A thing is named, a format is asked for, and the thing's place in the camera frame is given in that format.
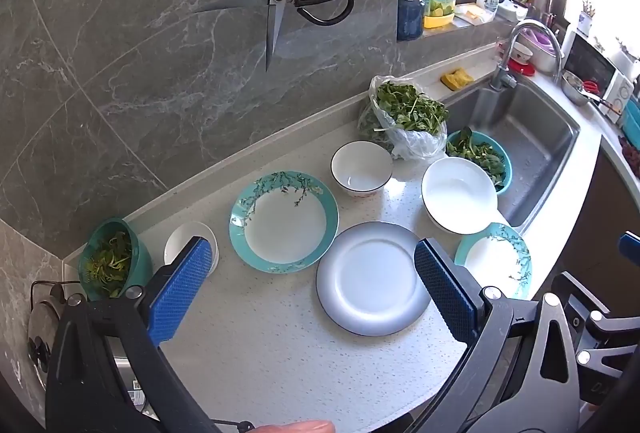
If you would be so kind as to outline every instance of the yellow sponge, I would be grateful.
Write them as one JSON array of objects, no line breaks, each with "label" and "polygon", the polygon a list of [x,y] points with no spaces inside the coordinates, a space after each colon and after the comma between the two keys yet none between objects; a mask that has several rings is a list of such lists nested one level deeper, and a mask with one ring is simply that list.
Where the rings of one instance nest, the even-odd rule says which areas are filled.
[{"label": "yellow sponge", "polygon": [[473,82],[473,77],[465,72],[464,69],[459,68],[455,69],[450,74],[444,74],[440,80],[447,86],[449,89],[456,91],[463,89],[469,83]]}]

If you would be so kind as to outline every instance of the teal rimmed plate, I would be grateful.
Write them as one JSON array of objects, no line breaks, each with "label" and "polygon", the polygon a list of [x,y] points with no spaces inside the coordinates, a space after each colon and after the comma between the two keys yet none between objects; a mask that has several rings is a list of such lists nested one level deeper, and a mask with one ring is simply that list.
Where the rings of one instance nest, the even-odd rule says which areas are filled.
[{"label": "teal rimmed plate", "polygon": [[229,236],[238,256],[262,272],[290,273],[320,259],[338,230],[329,188],[299,171],[276,171],[240,193]]},{"label": "teal rimmed plate", "polygon": [[456,251],[456,265],[464,265],[483,287],[493,285],[505,296],[527,299],[531,284],[531,256],[524,239],[504,223],[490,223],[465,236]]}]

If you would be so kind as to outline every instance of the stainless steel bowl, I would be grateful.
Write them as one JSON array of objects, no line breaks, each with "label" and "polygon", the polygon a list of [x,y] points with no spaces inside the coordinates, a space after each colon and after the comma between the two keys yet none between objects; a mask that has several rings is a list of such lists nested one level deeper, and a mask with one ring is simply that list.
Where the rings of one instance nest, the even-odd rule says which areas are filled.
[{"label": "stainless steel bowl", "polygon": [[560,79],[562,85],[562,92],[566,95],[574,105],[584,106],[589,102],[589,98],[582,95],[584,87],[582,86],[582,80],[574,73],[565,70],[562,72]]}]

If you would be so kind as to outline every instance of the teal basket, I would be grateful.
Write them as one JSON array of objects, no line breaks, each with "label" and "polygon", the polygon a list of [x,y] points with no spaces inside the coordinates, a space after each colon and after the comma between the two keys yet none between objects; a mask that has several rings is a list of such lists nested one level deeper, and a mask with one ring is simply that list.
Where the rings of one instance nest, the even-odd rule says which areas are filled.
[{"label": "teal basket", "polygon": [[640,108],[633,99],[622,112],[622,131],[631,145],[640,150]]},{"label": "teal basket", "polygon": [[[453,132],[449,135],[449,137],[447,137],[447,140],[453,144],[453,142],[458,138],[459,133],[460,131]],[[500,191],[496,191],[497,195],[502,195],[511,185],[511,179],[513,178],[511,160],[509,159],[509,155],[507,155],[507,152],[505,152],[504,148],[500,146],[500,144],[498,144],[494,139],[486,136],[485,134],[482,134],[481,132],[472,130],[471,143],[482,144],[484,142],[487,144],[491,144],[493,149],[497,152],[498,155],[502,157],[502,161],[504,162],[504,188],[502,188]]]},{"label": "teal basket", "polygon": [[86,243],[86,247],[80,259],[78,261],[78,274],[80,277],[80,285],[90,301],[97,301],[100,299],[106,299],[106,296],[96,291],[91,283],[88,283],[85,276],[85,264],[87,260],[93,256],[98,246],[102,241],[110,239],[118,231],[124,231],[131,238],[131,265],[129,267],[129,276],[125,281],[120,294],[122,294],[127,287],[132,285],[145,286],[153,275],[153,268],[151,264],[151,256],[149,251],[146,250],[145,244],[142,243],[136,233],[127,225],[122,219],[112,218],[105,220],[98,225],[97,229],[89,238]]}]

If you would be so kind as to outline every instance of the scissors handle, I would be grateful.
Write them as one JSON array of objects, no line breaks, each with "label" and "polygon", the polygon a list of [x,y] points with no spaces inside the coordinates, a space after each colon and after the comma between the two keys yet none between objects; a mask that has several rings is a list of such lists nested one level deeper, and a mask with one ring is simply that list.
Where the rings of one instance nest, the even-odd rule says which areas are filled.
[{"label": "scissors handle", "polygon": [[312,15],[308,10],[303,9],[303,7],[307,6],[317,6],[319,4],[325,4],[326,2],[332,2],[333,0],[293,0],[293,5],[298,8],[298,13],[300,16],[303,16],[311,23],[315,23],[316,25],[322,25],[327,27],[329,25],[335,25],[336,23],[340,23],[344,20],[353,10],[353,0],[347,0],[347,6],[344,8],[343,12],[331,18],[329,20],[320,20]]}]

